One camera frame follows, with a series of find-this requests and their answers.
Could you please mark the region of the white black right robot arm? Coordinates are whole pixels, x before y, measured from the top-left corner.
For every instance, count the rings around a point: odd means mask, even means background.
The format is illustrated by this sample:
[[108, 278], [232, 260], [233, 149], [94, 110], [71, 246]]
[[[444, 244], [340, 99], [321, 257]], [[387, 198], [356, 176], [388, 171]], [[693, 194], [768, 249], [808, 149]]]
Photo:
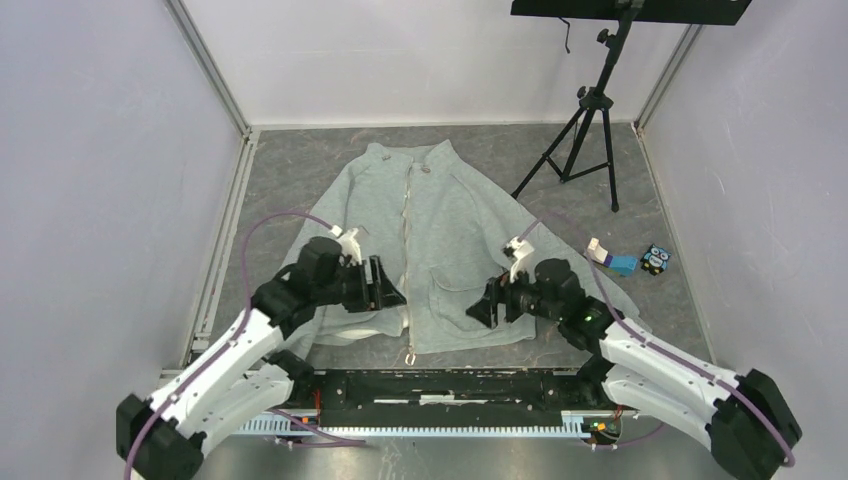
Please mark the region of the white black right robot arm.
[[607, 296], [586, 293], [564, 259], [547, 259], [532, 276], [489, 279], [467, 314], [489, 328], [533, 315], [590, 359], [577, 392], [591, 408], [631, 407], [688, 435], [736, 479], [769, 479], [796, 463], [803, 436], [777, 383], [700, 360], [640, 327]]

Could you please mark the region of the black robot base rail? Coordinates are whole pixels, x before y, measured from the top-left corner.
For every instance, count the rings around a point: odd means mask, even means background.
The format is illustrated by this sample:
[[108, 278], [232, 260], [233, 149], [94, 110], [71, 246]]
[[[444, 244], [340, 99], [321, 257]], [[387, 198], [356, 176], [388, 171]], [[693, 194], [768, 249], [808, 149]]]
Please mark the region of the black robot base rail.
[[565, 438], [588, 440], [624, 413], [571, 370], [344, 370], [238, 376], [216, 398], [183, 394], [177, 426], [205, 451], [231, 435], [294, 440]]

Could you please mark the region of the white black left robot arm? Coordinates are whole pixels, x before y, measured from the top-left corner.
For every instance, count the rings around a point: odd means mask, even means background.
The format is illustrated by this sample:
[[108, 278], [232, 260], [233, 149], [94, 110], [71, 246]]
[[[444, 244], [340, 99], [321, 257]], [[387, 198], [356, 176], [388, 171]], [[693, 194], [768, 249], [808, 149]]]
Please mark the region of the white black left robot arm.
[[405, 305], [381, 259], [353, 240], [314, 237], [295, 262], [247, 298], [227, 333], [167, 384], [116, 409], [116, 451], [126, 479], [191, 479], [248, 421], [314, 394], [311, 367], [290, 349], [319, 308], [373, 314]]

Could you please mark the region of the grey zip-up jacket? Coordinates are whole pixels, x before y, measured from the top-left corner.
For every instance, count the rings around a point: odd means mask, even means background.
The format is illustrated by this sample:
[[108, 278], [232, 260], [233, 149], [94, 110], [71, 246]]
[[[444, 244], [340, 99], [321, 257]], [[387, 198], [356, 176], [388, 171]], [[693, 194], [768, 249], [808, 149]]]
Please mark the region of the grey zip-up jacket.
[[640, 311], [611, 279], [594, 277], [581, 247], [571, 247], [505, 190], [465, 163], [449, 141], [419, 147], [370, 144], [350, 161], [318, 199], [286, 255], [293, 263], [312, 238], [330, 226], [361, 227], [365, 255], [378, 256], [406, 304], [351, 314], [338, 305], [319, 308], [285, 348], [300, 357], [314, 344], [346, 346], [371, 336], [407, 334], [406, 361], [531, 340], [533, 317], [489, 329], [469, 317], [486, 282], [506, 272], [506, 244], [524, 236], [533, 262], [567, 260], [594, 297], [608, 296], [633, 320]]

